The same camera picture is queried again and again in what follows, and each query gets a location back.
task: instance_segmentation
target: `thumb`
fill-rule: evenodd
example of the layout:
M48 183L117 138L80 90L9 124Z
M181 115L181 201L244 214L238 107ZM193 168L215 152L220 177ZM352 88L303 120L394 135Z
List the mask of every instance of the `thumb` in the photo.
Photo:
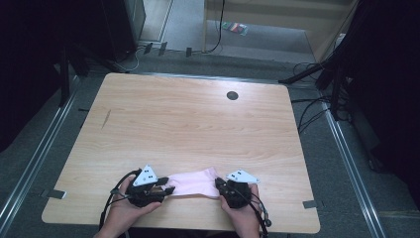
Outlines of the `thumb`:
M227 211L230 207L228 204L228 201L226 201L226 198L223 195L220 195L220 201L221 201L221 207L224 211Z
M148 214L151 213L152 211L158 209L158 207L161 206L160 202L152 202L149 205L142 207L142 211L144 212L144 214Z

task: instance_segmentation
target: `cable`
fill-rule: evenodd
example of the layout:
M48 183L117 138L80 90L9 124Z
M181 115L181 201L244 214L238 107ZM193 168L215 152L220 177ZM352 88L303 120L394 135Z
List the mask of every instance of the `cable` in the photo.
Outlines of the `cable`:
M307 64L306 65L306 68L305 68L305 70L308 70L308 68L309 68L309 66L310 65L317 65L318 63L315 63L315 62L300 62L300 63L298 63L297 65L295 65L294 67L293 67L293 70L292 70L292 72L293 72L293 75L295 76L296 75L296 68L298 67L298 66L300 66L300 65L302 65L302 64ZM316 80L317 78L315 78L315 77L313 77L312 76L312 74L309 74L309 76L312 78L312 79L314 79L314 80Z
M325 97L325 96L323 96L323 97L319 97L319 98L317 98L317 99L314 99L311 103L309 103L307 106L306 106L306 108L303 110L303 112L302 112L302 116L300 117L300 120L299 120L299 125L297 126L297 130L298 130L298 132L300 133L301 132L301 130L300 130L300 128L301 128L301 126L302 126L302 121L303 121L303 117L304 117L304 115L306 114L306 112L308 111L308 109L313 105L313 104L315 104L316 102L319 102L319 101L324 101L325 102L325 100L329 100L329 98L327 98L327 97Z
M118 187L120 187L120 185L121 185L121 183L123 183L123 181L126 179L126 178L128 178L129 176L132 176L132 175L135 175L135 176L137 176L139 173L140 173L140 171L141 170L138 170L138 171L131 171L131 172L129 172L128 174L126 174L125 176L123 176L123 178L121 178L118 182L117 182L117 184L115 185L115 187L112 189L112 190L118 190ZM126 197L124 197L124 198L121 198L121 199L118 199L118 200L115 200L115 201L112 201L111 202L111 199L112 199L112 197L114 196L114 193L112 193L111 192L111 194L109 195L109 197L108 197L108 200L106 201L106 203L105 203L105 207L104 207L104 210L102 211L102 213L101 213L101 218L100 218L100 220L99 220L99 230L102 228L102 226L104 225L104 222L105 222L105 215L106 215L106 211L107 211L107 209L108 209L108 206L110 206L112 203L114 203L114 202L116 202L116 201L119 201L119 200L122 200L122 199L126 199L126 198L128 198L128 196L126 196Z
M349 12L349 14L346 16L346 19L343 21L343 23L342 23L342 25L340 26L340 28L339 28L339 30L338 30L338 32L337 32L337 34L336 34L336 36L337 35L339 35L339 33L340 33L340 31L342 31L342 29L343 29L343 27L344 27L344 25L346 24L346 22L349 20L349 18L350 18L350 16L355 12L355 14L357 13L357 6L360 6L361 4L362 4L362 0L358 3L358 4L355 4L353 7L352 7L352 9L350 10L350 12ZM352 29L352 27L353 27L353 24L352 25L350 25L350 28L349 28L349 32L351 32L351 29ZM345 36L345 38L343 39L343 43L347 43L348 44L348 42L350 41L349 39L351 39L351 38L353 38L354 36L353 36L353 34L346 34L346 36ZM333 58L335 55L337 55L338 54L338 52L342 52L343 51L343 46L342 46L342 44L340 44L340 46L337 46L323 61L321 61L321 62L319 62L319 63L316 63L316 64L314 64L314 66L312 66L312 67L310 67L310 68L308 68L307 70L305 70L305 71L302 71L302 72L300 72L299 74L297 74L297 75L293 75L292 77L290 77L290 78L287 78L287 79L280 79L279 81L278 81L278 83L283 83L283 84L291 84L291 83L294 83L294 82L296 82L296 81L299 81L299 80L301 80L302 78L304 78L304 77L306 77L306 76L308 76L308 75L311 75L311 74L313 74L313 73L315 73L315 72L317 72L317 71L319 71L319 70L321 70L321 69L323 69L323 70L327 70L327 71L332 71L331 69L329 69L329 68L327 68L325 65L327 65L327 66L330 66L331 64L334 64L335 63L335 61L337 60L336 58Z
M256 197L259 200L259 202L260 202L259 203L259 207L260 207L260 209L263 212L263 221L265 223L265 226L270 227L271 226L271 221L269 220L268 211L265 209L265 206L263 205L262 200L258 196L256 196L255 194L253 194L253 193L251 193L251 195L253 195L254 197Z
M193 52L194 54L197 54L197 53L210 54L210 53L214 52L214 50L216 50L219 47L220 41L222 40L222 22L223 22L223 12L225 11L225 3L226 3L226 0L223 0L223 2L222 2L222 12L220 14L220 21L219 21L219 40L217 41L216 46L210 51L205 51L205 52L195 51L195 52Z
M135 56L135 58L136 58L136 61L137 61L137 63L136 63L136 66L135 67L133 67L133 68L125 68L125 67L123 67L123 66L121 66L120 64L118 64L117 62L115 62L115 65L116 66L118 66L119 68L121 68L121 69L123 69L123 70L125 70L125 71L133 71L133 70L135 70L138 66L139 66L139 58L138 58L138 56L137 56L137 53L140 51L140 50L142 50L142 49L144 49L144 48L139 48L139 49L137 49L136 50L136 52L134 53L134 56Z
M220 23L219 23L219 26L217 25L217 21L214 21L214 27L216 28L216 32L218 32L219 33L219 35L222 35L222 29L220 28ZM219 55L222 51L223 51L223 45L222 44L220 44L219 45L220 46L220 51L217 53L217 55Z
M266 230L265 221L262 219L259 211L254 207L252 201L249 201L246 197L244 197L244 195L241 192L239 192L236 188L229 186L227 183L225 183L225 185L226 185L226 187L228 187L228 188L232 189L234 192L236 192L239 196L241 196L248 203L248 205L251 207L251 209L256 214L257 220L260 223L260 226L262 228L262 237L267 238L268 237L268 231Z
M290 102L291 103L298 103L298 102L307 102L307 101L314 101L314 100L320 100L322 102L329 102L328 97L327 96L324 96L324 97L325 98L322 98L322 99L320 99L320 98L315 98L315 99L313 99L313 98L310 98L310 99L295 99L295 100L291 100Z
M311 119L309 119L307 122L303 123L301 126L304 126L304 127L300 129L299 134L302 133L312 122L321 118L322 114L325 113L328 110L330 110L330 109L328 108L328 109L324 109L324 110L318 112L313 117L311 117Z

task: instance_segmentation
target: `hand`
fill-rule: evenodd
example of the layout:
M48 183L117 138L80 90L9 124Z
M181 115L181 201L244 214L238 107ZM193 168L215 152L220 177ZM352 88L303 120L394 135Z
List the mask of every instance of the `hand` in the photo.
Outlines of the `hand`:
M251 193L256 196L259 195L259 188L256 184L250 185ZM232 209L229 207L228 202L226 201L224 196L220 196L222 201L222 209L228 213L229 217L231 218L232 224L235 227L235 231L241 238L259 238L260 237L260 223L256 217L256 213L253 209L247 205L239 209ZM254 202L254 207L261 213L261 209L258 206L260 203L257 199L252 195L251 198Z
M126 192L131 180L133 178L128 177L121 183L120 193L124 194ZM120 194L115 194L113 201L121 198L123 197ZM145 207L137 207L127 199L116 201L111 204L104 226L94 238L118 237L127 231L139 217L151 213L158 207L160 207L160 202L152 202Z

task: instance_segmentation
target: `round hole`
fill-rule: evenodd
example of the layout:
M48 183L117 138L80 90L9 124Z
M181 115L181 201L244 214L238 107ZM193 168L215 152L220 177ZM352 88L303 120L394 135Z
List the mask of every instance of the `round hole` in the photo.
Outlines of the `round hole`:
M237 93L237 92L235 92L235 91L230 91L230 92L228 92L227 96L228 96L228 98L229 98L229 99L231 99L231 100L236 100L236 99L238 99L238 97L239 97L238 93Z

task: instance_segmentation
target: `pink cloth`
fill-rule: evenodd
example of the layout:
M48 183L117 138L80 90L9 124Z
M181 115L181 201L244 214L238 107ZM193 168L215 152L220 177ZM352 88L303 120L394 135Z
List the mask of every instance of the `pink cloth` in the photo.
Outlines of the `pink cloth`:
M214 168L200 172L183 173L168 176L169 181L161 188L175 187L172 195L202 194L210 198L219 197L215 181L217 173Z

